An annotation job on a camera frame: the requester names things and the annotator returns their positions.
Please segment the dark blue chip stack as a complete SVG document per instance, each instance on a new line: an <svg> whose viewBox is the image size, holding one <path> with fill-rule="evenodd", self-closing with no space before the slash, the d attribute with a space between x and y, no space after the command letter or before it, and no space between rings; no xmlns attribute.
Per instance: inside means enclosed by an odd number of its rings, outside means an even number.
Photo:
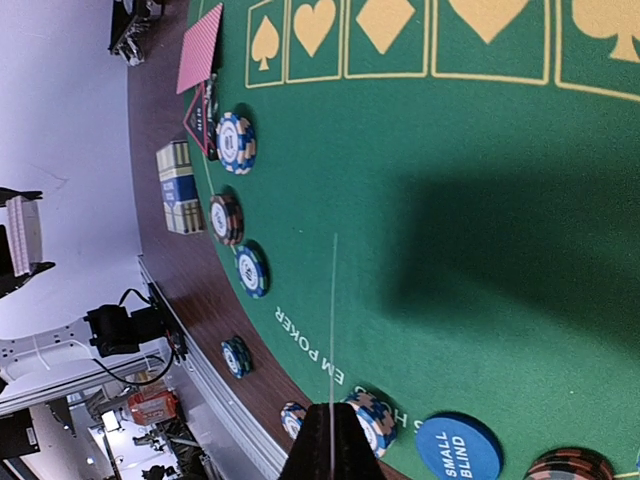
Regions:
<svg viewBox="0 0 640 480"><path fill-rule="evenodd" d="M250 351L244 340L235 335L221 343L222 354L232 375L242 379L252 371Z"/></svg>

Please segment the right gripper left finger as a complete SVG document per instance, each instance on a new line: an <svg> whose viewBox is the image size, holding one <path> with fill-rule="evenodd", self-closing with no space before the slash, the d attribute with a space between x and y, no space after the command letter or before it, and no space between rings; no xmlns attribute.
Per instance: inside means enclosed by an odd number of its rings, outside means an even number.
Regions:
<svg viewBox="0 0 640 480"><path fill-rule="evenodd" d="M332 479L331 412L326 403L312 404L279 478Z"/></svg>

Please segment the blue chip stack mat bottom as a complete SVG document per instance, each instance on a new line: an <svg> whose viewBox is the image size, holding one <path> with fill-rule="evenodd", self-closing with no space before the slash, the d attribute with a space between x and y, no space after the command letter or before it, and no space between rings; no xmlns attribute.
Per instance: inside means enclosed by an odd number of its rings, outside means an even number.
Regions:
<svg viewBox="0 0 640 480"><path fill-rule="evenodd" d="M391 407L361 387L350 392L344 402L354 409L372 452L376 458L381 459L398 435Z"/></svg>

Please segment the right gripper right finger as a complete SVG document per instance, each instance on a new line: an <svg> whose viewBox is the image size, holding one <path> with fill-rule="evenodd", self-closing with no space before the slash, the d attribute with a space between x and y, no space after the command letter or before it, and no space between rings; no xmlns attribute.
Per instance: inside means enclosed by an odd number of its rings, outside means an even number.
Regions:
<svg viewBox="0 0 640 480"><path fill-rule="evenodd" d="M337 403L333 405L333 414L332 478L385 479L355 410L346 403Z"/></svg>

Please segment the blue round blind button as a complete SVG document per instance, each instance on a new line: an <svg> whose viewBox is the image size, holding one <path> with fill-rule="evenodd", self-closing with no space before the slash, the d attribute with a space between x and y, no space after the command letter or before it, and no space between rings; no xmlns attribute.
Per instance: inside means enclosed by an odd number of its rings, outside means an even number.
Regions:
<svg viewBox="0 0 640 480"><path fill-rule="evenodd" d="M498 479L504 454L493 431L481 421L459 412L426 419L415 444L425 466L438 479Z"/></svg>

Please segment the pink card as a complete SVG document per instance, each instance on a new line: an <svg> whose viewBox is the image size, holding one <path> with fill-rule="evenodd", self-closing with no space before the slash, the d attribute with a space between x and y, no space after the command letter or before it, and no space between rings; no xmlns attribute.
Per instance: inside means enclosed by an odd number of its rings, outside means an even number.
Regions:
<svg viewBox="0 0 640 480"><path fill-rule="evenodd" d="M182 94L209 78L223 8L224 4L218 3L184 33L176 84L177 94Z"/></svg>

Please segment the green blue chip mat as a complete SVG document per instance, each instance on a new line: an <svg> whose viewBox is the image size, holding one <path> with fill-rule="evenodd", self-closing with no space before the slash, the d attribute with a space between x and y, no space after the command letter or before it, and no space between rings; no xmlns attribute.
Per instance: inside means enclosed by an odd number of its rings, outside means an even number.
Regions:
<svg viewBox="0 0 640 480"><path fill-rule="evenodd" d="M256 249L249 245L240 245L235 252L235 267L241 286L251 298L261 298L267 294L268 267Z"/></svg>

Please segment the brown chip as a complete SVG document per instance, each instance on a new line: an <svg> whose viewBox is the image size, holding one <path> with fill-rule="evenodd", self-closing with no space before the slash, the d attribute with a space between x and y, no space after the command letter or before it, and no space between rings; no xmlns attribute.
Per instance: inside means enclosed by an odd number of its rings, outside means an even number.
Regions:
<svg viewBox="0 0 640 480"><path fill-rule="evenodd" d="M538 457L527 470L526 480L614 480L611 462L601 453L588 448L563 447Z"/></svg>
<svg viewBox="0 0 640 480"><path fill-rule="evenodd" d="M213 195L209 220L214 238L223 245L239 245L244 238L244 214L239 201L230 194Z"/></svg>

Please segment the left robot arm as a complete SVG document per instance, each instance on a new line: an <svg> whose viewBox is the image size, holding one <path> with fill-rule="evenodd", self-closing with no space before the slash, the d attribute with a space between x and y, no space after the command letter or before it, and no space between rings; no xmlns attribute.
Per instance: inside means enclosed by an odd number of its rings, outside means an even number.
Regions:
<svg viewBox="0 0 640 480"><path fill-rule="evenodd" d="M1 296L6 297L36 276L55 267L42 259L39 190L20 191L3 187L1 208L8 223L1 226ZM106 304L63 327L1 341L1 388L36 372L76 360L132 355L145 343L169 336L169 327L151 300L128 312L125 306Z"/></svg>

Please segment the red black triangular button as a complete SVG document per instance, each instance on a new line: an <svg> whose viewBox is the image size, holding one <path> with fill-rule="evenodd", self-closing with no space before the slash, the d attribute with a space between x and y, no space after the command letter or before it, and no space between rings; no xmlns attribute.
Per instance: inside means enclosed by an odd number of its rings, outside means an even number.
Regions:
<svg viewBox="0 0 640 480"><path fill-rule="evenodd" d="M209 107L207 84L202 82L195 88L194 96L183 119L183 126L205 158L209 161L217 161L213 112Z"/></svg>

